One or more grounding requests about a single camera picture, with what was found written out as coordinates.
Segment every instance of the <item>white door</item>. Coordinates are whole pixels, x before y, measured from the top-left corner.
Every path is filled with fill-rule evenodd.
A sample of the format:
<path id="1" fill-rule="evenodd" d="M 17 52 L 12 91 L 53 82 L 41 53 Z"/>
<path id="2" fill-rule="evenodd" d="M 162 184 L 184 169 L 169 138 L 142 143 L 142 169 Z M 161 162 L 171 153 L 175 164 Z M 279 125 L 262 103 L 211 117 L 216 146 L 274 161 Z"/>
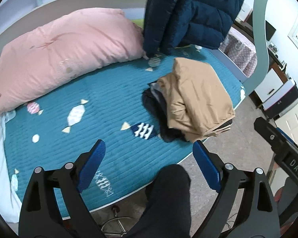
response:
<path id="1" fill-rule="evenodd" d="M 275 123 L 298 145 L 298 104 Z"/>

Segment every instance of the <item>pink pillow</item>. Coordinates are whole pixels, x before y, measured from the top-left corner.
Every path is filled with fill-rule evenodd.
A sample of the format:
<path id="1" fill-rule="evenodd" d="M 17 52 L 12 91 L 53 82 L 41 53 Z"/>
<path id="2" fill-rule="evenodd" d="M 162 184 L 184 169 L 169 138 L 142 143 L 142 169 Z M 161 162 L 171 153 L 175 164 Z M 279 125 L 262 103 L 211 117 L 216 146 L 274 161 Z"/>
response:
<path id="1" fill-rule="evenodd" d="M 85 73 L 141 58 L 141 28 L 121 9 L 74 11 L 8 43 L 0 57 L 0 114 Z"/>

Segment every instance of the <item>silver screw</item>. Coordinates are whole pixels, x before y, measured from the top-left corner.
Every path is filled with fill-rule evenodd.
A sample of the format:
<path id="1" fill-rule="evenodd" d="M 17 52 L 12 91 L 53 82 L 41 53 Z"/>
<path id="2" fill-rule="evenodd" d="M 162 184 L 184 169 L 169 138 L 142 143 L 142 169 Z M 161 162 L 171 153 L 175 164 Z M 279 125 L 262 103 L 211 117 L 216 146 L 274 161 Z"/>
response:
<path id="1" fill-rule="evenodd" d="M 42 167 L 37 167 L 37 168 L 35 168 L 34 169 L 34 172 L 36 173 L 36 174 L 38 174 L 39 172 L 41 172 L 41 170 L 42 170 Z"/>
<path id="2" fill-rule="evenodd" d="M 73 168 L 73 163 L 67 163 L 66 165 L 65 165 L 65 168 L 66 169 L 72 169 Z"/>
<path id="3" fill-rule="evenodd" d="M 264 173 L 263 169 L 261 169 L 261 168 L 256 168 L 256 172 L 260 175 L 262 175 Z"/>
<path id="4" fill-rule="evenodd" d="M 233 167 L 232 164 L 228 163 L 228 164 L 225 164 L 225 168 L 226 168 L 227 170 L 232 170 L 234 167 Z"/>

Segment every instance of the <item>knee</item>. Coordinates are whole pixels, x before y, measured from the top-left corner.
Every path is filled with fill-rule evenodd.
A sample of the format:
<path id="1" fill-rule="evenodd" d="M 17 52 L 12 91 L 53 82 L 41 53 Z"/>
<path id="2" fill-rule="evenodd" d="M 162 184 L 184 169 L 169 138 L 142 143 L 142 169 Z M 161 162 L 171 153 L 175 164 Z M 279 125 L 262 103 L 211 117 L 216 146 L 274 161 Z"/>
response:
<path id="1" fill-rule="evenodd" d="M 173 178 L 187 178 L 191 182 L 187 171 L 181 165 L 172 164 L 165 166 L 160 170 L 159 174 L 172 176 Z"/>

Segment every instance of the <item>folded clothes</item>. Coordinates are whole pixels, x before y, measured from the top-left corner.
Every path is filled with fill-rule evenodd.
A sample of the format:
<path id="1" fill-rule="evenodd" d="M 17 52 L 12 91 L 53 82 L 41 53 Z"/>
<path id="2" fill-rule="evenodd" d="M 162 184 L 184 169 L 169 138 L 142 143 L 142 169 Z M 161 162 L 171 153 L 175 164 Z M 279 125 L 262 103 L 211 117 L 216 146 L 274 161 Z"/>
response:
<path id="1" fill-rule="evenodd" d="M 165 119 L 167 117 L 167 103 L 163 97 L 163 94 L 161 93 L 160 86 L 157 82 L 153 82 L 149 84 L 151 94 L 155 97 L 157 102 L 159 103 L 160 108 L 164 112 Z"/>
<path id="2" fill-rule="evenodd" d="M 157 83 L 167 104 L 167 125 L 195 142 L 230 129 L 231 98 L 208 63 L 175 58 L 172 72 Z"/>
<path id="3" fill-rule="evenodd" d="M 148 88 L 142 93 L 142 104 L 148 112 L 158 119 L 161 138 L 164 142 L 171 142 L 175 139 L 182 139 L 186 141 L 180 130 L 168 128 L 167 117 L 165 114 L 166 103 L 161 93 L 158 94 L 158 96 L 160 98 L 159 102 L 151 92 L 151 88 Z"/>

